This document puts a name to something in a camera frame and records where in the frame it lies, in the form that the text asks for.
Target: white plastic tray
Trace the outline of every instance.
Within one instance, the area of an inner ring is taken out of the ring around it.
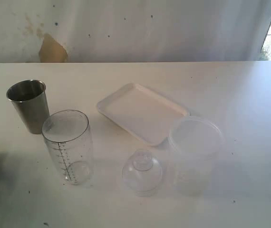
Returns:
[[[127,84],[97,104],[98,111],[148,145],[160,144],[172,124],[189,115],[178,104],[139,84]]]

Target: clear plastic container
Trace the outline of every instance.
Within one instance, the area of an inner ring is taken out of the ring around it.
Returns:
[[[93,150],[87,116],[76,110],[51,115],[42,134],[53,163],[71,184],[81,184],[93,175]]]
[[[127,160],[122,178],[137,196],[147,197],[157,191],[162,180],[162,168],[150,151],[140,149]]]
[[[172,127],[169,143],[174,151],[174,185],[182,194],[201,194],[223,149],[221,130],[206,119],[189,116]]]

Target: white tabletop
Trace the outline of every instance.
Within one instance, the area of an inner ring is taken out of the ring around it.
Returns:
[[[47,85],[50,113],[89,116],[92,186],[64,185],[41,135],[30,134],[7,89],[24,79]],[[176,191],[166,140],[145,146],[99,114],[96,103],[124,84],[147,86],[216,123],[226,138],[202,194]],[[126,190],[121,170],[138,148],[163,163],[152,197]],[[0,64],[0,228],[271,228],[271,62]]]

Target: plastic lid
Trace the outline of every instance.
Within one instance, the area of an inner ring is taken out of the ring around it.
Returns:
[[[196,116],[181,119],[169,133],[169,143],[187,160],[214,158],[223,142],[223,134],[215,124]]]
[[[159,161],[148,150],[137,150],[126,162],[122,170],[124,183],[143,196],[152,192],[162,180]]]

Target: stainless steel cup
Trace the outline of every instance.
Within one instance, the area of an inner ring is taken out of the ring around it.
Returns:
[[[7,98],[32,134],[40,134],[50,116],[45,91],[46,85],[39,80],[18,82],[7,91]]]

